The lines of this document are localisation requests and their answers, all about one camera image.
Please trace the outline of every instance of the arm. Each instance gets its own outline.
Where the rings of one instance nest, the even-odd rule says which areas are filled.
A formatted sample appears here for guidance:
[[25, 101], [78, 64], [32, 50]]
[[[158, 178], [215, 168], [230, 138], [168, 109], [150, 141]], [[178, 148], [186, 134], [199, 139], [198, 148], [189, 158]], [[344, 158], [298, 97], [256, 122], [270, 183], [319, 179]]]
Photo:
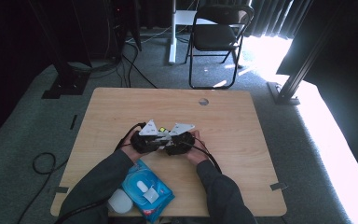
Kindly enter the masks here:
[[[200, 133], [193, 132], [195, 147], [205, 149], [200, 141]], [[255, 217], [245, 206], [240, 189], [228, 176], [217, 172], [204, 153], [192, 148], [186, 153], [191, 163], [197, 166], [197, 174], [207, 193], [208, 212], [212, 223], [257, 223]]]
[[[109, 199], [124, 181], [127, 172], [143, 155], [130, 142], [132, 134], [121, 149], [112, 153], [89, 171], [71, 190], [62, 203], [59, 217], [100, 200]], [[63, 223], [107, 223], [108, 210], [103, 203], [66, 219]]]

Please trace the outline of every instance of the gray carpet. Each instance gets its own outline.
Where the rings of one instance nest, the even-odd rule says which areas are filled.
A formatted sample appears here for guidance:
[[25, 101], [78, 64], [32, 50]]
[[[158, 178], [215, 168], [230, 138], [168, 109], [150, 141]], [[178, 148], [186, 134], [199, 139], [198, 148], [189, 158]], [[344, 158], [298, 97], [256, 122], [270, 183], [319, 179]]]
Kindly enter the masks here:
[[[159, 88], [189, 89], [188, 64], [182, 64], [186, 43], [178, 42], [175, 65], [168, 65], [169, 45], [167, 38], [153, 38], [144, 42], [143, 51], [139, 52], [135, 65]], [[275, 105], [273, 102], [264, 78], [266, 74], [274, 77], [279, 64], [264, 61], [263, 57], [260, 58], [263, 54], [252, 50], [252, 46], [245, 42], [245, 67], [239, 72], [247, 72], [238, 76], [229, 90], [249, 91], [252, 94], [277, 176], [289, 186], [283, 191], [288, 208], [286, 215], [258, 217], [258, 222], [350, 223], [296, 107]], [[133, 60], [134, 48], [126, 45], [124, 55]], [[205, 59], [200, 59], [200, 62], [207, 63]], [[218, 63], [211, 68], [204, 64], [201, 68], [210, 71], [208, 80], [216, 83], [231, 77], [232, 70], [228, 71], [224, 66]], [[63, 95], [56, 100], [41, 99], [43, 92], [50, 88], [57, 76], [53, 66], [34, 79], [0, 130], [0, 224], [17, 223], [22, 211], [48, 177], [33, 170], [33, 159], [42, 152], [50, 152], [56, 157], [56, 166], [64, 162], [71, 153], [93, 90], [97, 87], [129, 86], [130, 83], [123, 79], [129, 70], [130, 64], [123, 60], [117, 69], [91, 74], [83, 95]], [[205, 78], [198, 77], [197, 81], [205, 81]], [[134, 68], [131, 69], [131, 86], [153, 88]], [[71, 127], [75, 115], [77, 119]], [[36, 161], [37, 168], [44, 172], [50, 169], [51, 164], [50, 156]], [[64, 167], [53, 173], [21, 223], [55, 221], [49, 212], [54, 196], [50, 189], [59, 185], [63, 170]]]

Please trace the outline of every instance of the wet wipes package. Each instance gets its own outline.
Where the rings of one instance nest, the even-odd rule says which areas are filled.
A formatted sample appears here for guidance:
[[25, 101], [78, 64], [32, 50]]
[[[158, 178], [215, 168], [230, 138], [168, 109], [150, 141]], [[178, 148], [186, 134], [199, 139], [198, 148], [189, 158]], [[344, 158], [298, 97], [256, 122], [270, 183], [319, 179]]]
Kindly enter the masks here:
[[174, 198], [172, 191], [141, 160], [130, 168], [122, 187], [151, 223]]

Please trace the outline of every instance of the electronic device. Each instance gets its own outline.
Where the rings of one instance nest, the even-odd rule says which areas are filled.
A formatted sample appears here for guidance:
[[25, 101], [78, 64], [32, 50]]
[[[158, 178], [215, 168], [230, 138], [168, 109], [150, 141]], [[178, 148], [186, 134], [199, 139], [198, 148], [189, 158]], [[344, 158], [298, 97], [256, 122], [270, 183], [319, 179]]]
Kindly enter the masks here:
[[187, 153], [194, 145], [195, 139], [188, 132], [193, 124], [175, 123], [172, 130], [156, 128], [155, 122], [149, 120], [141, 131], [136, 131], [131, 137], [131, 144], [139, 153], [166, 150], [168, 155]]

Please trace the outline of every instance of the wooden table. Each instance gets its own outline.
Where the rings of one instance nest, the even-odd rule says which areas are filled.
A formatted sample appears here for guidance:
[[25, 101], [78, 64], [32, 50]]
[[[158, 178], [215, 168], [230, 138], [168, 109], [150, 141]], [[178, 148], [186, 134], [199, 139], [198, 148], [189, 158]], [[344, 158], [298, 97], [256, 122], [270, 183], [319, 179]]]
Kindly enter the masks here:
[[[200, 101], [207, 100], [207, 105]], [[245, 204], [257, 217], [282, 216], [286, 205], [263, 132], [247, 91], [195, 91], [99, 88], [93, 93], [60, 187], [71, 189], [136, 123], [153, 119], [157, 127], [191, 123], [224, 175], [241, 189]], [[165, 217], [208, 216], [206, 194], [195, 167], [183, 155], [158, 151], [142, 160], [173, 191]], [[51, 214], [57, 216], [65, 193], [56, 193]], [[140, 216], [133, 209], [126, 216]]]

